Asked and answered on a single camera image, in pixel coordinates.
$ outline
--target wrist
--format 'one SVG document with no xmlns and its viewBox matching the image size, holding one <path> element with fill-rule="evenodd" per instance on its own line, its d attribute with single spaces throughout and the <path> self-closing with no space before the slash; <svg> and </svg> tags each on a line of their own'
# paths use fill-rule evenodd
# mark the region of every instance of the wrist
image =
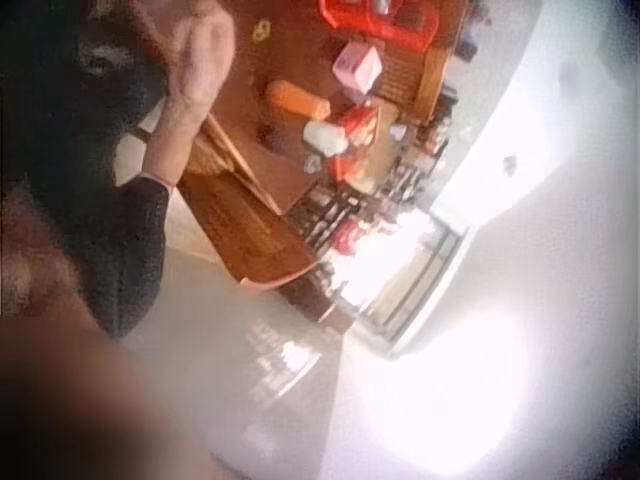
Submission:
<svg viewBox="0 0 640 480">
<path fill-rule="evenodd" d="M 208 113 L 208 109 L 191 105 L 181 97 L 169 95 L 162 108 L 158 128 L 171 128 L 195 137 Z"/>
</svg>

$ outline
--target bright light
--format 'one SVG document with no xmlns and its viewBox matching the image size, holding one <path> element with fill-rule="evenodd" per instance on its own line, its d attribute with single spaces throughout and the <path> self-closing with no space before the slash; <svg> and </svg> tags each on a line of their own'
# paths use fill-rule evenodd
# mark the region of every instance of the bright light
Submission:
<svg viewBox="0 0 640 480">
<path fill-rule="evenodd" d="M 358 239 L 354 256 L 332 259 L 334 288 L 347 282 L 342 297 L 365 308 L 413 260 L 420 236 L 433 233 L 435 228 L 431 218 L 420 210 L 401 213 L 393 233 L 371 232 Z"/>
<path fill-rule="evenodd" d="M 464 472 L 491 452 L 508 431 L 526 384 L 516 333 L 504 319 L 479 316 L 424 352 L 363 367 L 356 378 L 380 441 L 440 475 Z"/>
</svg>

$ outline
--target red object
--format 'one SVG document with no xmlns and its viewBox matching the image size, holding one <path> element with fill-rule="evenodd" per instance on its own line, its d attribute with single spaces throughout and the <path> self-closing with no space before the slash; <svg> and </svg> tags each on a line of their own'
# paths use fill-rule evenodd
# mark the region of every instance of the red object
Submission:
<svg viewBox="0 0 640 480">
<path fill-rule="evenodd" d="M 349 142 L 355 147 L 331 157 L 329 172 L 336 182 L 342 182 L 358 163 L 360 154 L 375 141 L 380 109 L 358 105 L 349 110 L 337 124 L 344 127 Z"/>
<path fill-rule="evenodd" d="M 380 109 L 378 107 L 358 105 L 338 120 L 338 125 L 344 127 L 350 142 L 357 142 L 359 137 L 364 137 L 369 133 L 375 134 L 378 126 L 379 112 Z"/>
<path fill-rule="evenodd" d="M 424 52 L 438 30 L 440 15 L 426 0 L 388 0 L 386 15 L 376 13 L 381 0 L 319 0 L 320 12 L 333 28 L 397 43 Z"/>
<path fill-rule="evenodd" d="M 333 248 L 341 255 L 352 257 L 356 254 L 356 242 L 363 233 L 360 222 L 349 217 L 334 234 Z"/>
<path fill-rule="evenodd" d="M 342 182 L 358 163 L 358 152 L 351 151 L 329 159 L 329 173 L 336 182 Z"/>
</svg>

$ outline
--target white wall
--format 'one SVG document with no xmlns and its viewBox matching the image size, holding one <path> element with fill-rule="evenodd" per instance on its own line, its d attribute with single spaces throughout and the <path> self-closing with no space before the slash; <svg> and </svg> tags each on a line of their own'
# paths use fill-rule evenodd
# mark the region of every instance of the white wall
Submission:
<svg viewBox="0 0 640 480">
<path fill-rule="evenodd" d="M 622 33 L 611 7 L 545 2 L 513 84 L 443 194 L 484 227 L 410 354 L 389 363 L 345 345 L 323 480 L 584 479 L 628 433 L 637 64 L 610 69 L 625 47 L 611 42 Z M 499 165 L 512 153 L 514 186 Z"/>
</svg>

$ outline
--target black sleeve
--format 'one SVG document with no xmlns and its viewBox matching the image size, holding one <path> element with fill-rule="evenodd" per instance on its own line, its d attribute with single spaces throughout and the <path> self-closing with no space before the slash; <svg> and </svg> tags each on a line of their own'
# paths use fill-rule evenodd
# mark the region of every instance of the black sleeve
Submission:
<svg viewBox="0 0 640 480">
<path fill-rule="evenodd" d="M 126 335 L 158 295 L 168 204 L 164 186 L 135 178 L 115 190 L 102 209 L 99 230 L 83 235 L 81 249 L 75 249 L 82 257 L 83 296 L 113 337 Z"/>
<path fill-rule="evenodd" d="M 148 178 L 135 178 L 119 190 L 118 334 L 124 335 L 148 312 L 160 290 L 169 192 Z"/>
</svg>

